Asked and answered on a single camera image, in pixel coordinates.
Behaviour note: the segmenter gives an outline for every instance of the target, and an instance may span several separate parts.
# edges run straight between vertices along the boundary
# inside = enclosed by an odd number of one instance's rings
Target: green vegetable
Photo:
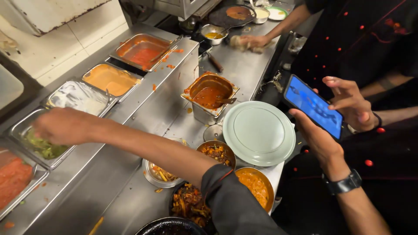
[[[47,160],[59,157],[68,149],[66,145],[55,145],[47,140],[35,137],[32,128],[26,133],[25,139],[35,148],[35,153]]]

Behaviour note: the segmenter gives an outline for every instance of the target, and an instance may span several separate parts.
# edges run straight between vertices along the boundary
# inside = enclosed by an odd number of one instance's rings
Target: hand
[[[356,82],[337,77],[325,77],[322,81],[334,93],[334,98],[331,99],[331,105],[328,108],[338,110],[351,127],[363,132],[379,125],[379,120],[373,114],[370,102],[360,94]]]
[[[339,181],[350,174],[344,160],[344,150],[319,126],[315,125],[302,111],[290,109],[296,119],[296,126],[308,142],[310,151],[317,157],[321,168],[331,181]]]
[[[271,40],[267,36],[251,36],[245,35],[241,36],[241,44],[250,43],[250,48],[253,47],[263,47],[264,45],[268,44]]]
[[[72,108],[53,108],[38,117],[32,126],[35,135],[53,144],[78,145],[95,142],[100,128],[111,120],[99,118]]]

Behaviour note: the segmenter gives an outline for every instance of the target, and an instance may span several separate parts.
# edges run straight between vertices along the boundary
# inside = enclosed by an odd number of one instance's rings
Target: wooden handle
[[[209,52],[207,52],[207,54],[212,64],[216,67],[216,69],[218,69],[220,73],[222,73],[222,71],[224,70],[222,65]]]

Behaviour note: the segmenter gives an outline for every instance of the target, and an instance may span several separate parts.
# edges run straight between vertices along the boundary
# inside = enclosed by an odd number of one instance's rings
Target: black sleeve
[[[399,72],[407,77],[418,77],[418,31],[405,36],[398,43],[405,48]]]
[[[220,235],[282,235],[268,213],[230,167],[218,164],[202,178],[202,195]]]
[[[328,0],[305,0],[309,12],[313,15],[326,7]]]

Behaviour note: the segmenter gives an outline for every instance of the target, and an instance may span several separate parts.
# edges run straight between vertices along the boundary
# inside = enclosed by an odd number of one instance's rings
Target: blue phone screen
[[[340,138],[342,115],[335,110],[329,110],[328,103],[297,77],[291,77],[285,96],[287,100],[315,120],[331,135],[337,139]]]

